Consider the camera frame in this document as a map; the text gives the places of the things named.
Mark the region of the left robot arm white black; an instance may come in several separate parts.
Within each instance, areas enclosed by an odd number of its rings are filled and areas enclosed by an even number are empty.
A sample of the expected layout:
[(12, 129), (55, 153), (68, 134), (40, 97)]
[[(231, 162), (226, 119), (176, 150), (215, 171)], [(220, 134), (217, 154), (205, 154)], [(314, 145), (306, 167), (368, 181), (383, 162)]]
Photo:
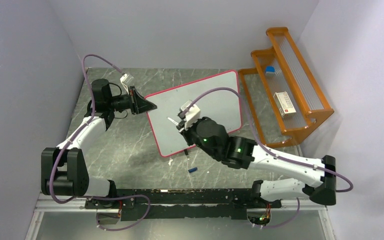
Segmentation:
[(101, 78), (91, 83), (93, 100), (81, 125), (64, 142), (41, 153), (41, 191), (50, 196), (98, 197), (106, 208), (119, 200), (114, 181), (89, 176), (84, 154), (111, 126), (115, 112), (146, 113), (157, 106), (141, 96), (134, 86), (126, 94), (113, 95), (112, 83)]

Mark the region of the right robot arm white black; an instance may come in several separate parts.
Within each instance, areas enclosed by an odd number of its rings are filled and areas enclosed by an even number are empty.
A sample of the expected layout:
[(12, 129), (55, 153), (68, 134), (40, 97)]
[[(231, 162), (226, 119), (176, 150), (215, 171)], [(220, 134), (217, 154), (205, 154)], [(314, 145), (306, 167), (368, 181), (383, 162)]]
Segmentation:
[(255, 207), (305, 197), (324, 206), (337, 203), (333, 156), (308, 158), (260, 146), (253, 139), (229, 135), (223, 125), (209, 117), (202, 117), (189, 127), (182, 120), (176, 128), (187, 145), (195, 145), (229, 168), (270, 170), (287, 176), (283, 180), (255, 181), (249, 197)]

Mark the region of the pink framed whiteboard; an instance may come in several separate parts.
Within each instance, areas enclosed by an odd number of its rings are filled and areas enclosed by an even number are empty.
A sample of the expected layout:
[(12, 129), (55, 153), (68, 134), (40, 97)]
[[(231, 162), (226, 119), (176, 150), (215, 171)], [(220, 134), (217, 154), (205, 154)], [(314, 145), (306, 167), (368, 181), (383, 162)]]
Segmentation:
[(187, 114), (200, 110), (199, 117), (209, 117), (219, 125), (223, 125), (228, 133), (242, 127), (240, 100), (235, 93), (221, 90), (222, 87), (238, 93), (240, 91), (238, 72), (229, 70), (145, 97), (147, 101), (157, 106), (156, 109), (147, 112), (147, 117), (158, 152), (162, 157), (169, 157), (189, 149), (189, 145), (179, 133), (175, 123), (181, 121), (178, 114), (206, 91), (215, 89), (214, 92), (198, 100)]

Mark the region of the blue marker cap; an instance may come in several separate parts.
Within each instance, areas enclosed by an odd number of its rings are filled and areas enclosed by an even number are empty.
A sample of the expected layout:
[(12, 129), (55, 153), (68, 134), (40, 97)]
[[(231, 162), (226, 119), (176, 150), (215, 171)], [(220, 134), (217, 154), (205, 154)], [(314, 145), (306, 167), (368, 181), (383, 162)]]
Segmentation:
[(193, 173), (193, 172), (196, 172), (198, 170), (197, 167), (194, 167), (194, 168), (191, 168), (188, 170), (189, 173)]

